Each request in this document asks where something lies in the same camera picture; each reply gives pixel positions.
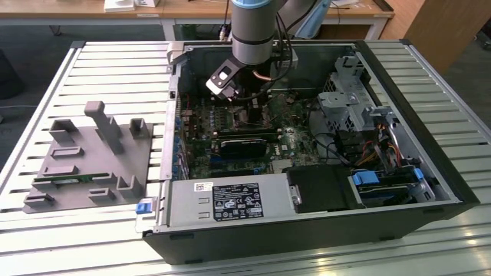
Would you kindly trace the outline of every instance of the table leg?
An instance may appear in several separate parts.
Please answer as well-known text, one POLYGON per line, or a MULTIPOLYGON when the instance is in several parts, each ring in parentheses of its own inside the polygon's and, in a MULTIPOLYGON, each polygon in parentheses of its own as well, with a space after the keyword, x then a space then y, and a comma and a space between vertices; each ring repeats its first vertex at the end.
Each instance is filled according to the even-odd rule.
POLYGON ((161 20, 163 36, 165 37, 167 41, 176 40, 175 25, 176 25, 176 21, 173 19, 161 20))
POLYGON ((53 36, 60 36, 61 35, 61 26, 52 26, 49 25, 49 29, 52 30, 53 36))
POLYGON ((384 30, 387 24, 387 19, 380 18, 375 21, 375 23, 370 26, 370 30, 367 32, 366 40, 378 40, 384 30))

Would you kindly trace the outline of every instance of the motherboard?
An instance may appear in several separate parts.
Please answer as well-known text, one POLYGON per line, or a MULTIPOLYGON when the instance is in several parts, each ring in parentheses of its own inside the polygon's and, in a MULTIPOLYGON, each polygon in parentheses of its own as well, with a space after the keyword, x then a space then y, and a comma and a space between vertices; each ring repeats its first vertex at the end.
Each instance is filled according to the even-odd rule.
POLYGON ((251 122, 253 109, 189 99, 183 104, 189 178, 281 173, 323 163, 306 123, 311 102, 293 91, 272 92, 251 122))

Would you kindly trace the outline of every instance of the white sticker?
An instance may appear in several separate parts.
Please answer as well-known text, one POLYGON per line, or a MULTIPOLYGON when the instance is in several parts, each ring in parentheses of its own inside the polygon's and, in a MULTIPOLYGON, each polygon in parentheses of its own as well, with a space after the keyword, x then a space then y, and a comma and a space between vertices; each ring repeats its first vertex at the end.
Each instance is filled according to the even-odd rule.
POLYGON ((193 191, 211 191, 213 182, 199 182, 193 184, 193 191))
POLYGON ((76 179, 65 179, 65 180, 55 180, 53 184, 68 184, 68 183, 79 183, 76 179))
POLYGON ((257 212, 261 212, 261 211, 263 211, 263 208, 251 208, 249 209, 251 213, 257 213, 257 212))
POLYGON ((156 13, 139 13, 136 16, 137 17, 159 17, 159 14, 156 14, 156 13))

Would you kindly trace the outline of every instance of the white box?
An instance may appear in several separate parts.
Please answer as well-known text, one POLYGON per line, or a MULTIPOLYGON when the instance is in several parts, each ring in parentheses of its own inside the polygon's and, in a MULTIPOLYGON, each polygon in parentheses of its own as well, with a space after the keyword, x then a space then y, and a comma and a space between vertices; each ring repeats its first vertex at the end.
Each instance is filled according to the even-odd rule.
POLYGON ((135 10, 135 3, 132 0, 105 0, 104 1, 104 12, 125 12, 135 10))
POLYGON ((140 7, 155 7, 159 0, 135 0, 135 5, 140 7))

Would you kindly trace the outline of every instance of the blue latch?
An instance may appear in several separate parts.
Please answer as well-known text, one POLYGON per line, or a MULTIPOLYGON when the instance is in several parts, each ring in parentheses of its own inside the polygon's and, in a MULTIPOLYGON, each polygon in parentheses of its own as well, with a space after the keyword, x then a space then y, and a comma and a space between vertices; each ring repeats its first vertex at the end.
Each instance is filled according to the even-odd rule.
POLYGON ((419 168, 416 168, 416 169, 414 170, 414 174, 416 175, 418 180, 423 180, 424 175, 423 175, 423 172, 422 172, 422 170, 420 170, 419 168))
POLYGON ((352 176, 352 182, 355 185, 363 185, 363 184, 376 184, 380 183, 378 180, 376 173, 374 171, 359 171, 352 176))
POLYGON ((152 213, 152 202, 136 204, 136 214, 149 214, 152 213))

